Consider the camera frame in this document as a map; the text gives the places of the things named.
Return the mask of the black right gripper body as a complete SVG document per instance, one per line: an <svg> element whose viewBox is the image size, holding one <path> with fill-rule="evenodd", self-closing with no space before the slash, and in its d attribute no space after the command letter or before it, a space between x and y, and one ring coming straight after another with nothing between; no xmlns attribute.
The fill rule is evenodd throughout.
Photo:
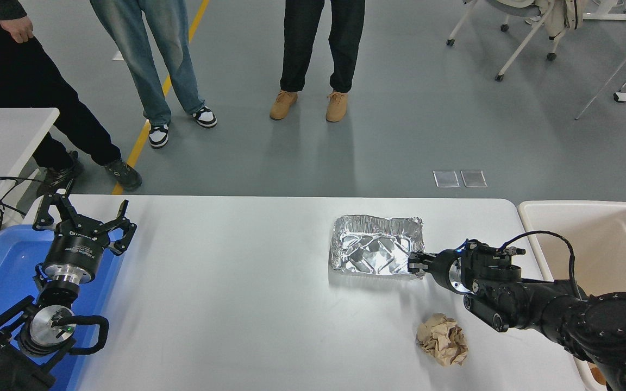
<svg viewBox="0 0 626 391"><path fill-rule="evenodd" d="M455 294L461 294L460 252L454 249L437 253L430 272L438 285Z"/></svg>

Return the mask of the person's hand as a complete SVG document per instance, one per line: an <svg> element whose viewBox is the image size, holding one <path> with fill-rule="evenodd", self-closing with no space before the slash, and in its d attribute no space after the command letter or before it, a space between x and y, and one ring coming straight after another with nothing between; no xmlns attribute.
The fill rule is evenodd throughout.
<svg viewBox="0 0 626 391"><path fill-rule="evenodd" d="M33 23L28 16L12 20L0 20L0 26L19 44L34 38Z"/></svg>

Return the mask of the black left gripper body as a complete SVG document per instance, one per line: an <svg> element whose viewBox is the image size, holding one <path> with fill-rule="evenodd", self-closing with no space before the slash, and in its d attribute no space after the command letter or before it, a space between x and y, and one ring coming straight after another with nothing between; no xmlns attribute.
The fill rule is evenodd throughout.
<svg viewBox="0 0 626 391"><path fill-rule="evenodd" d="M109 230L99 221L73 223L65 220L55 226L55 237L41 270L49 278L74 275L94 278L104 250L109 246Z"/></svg>

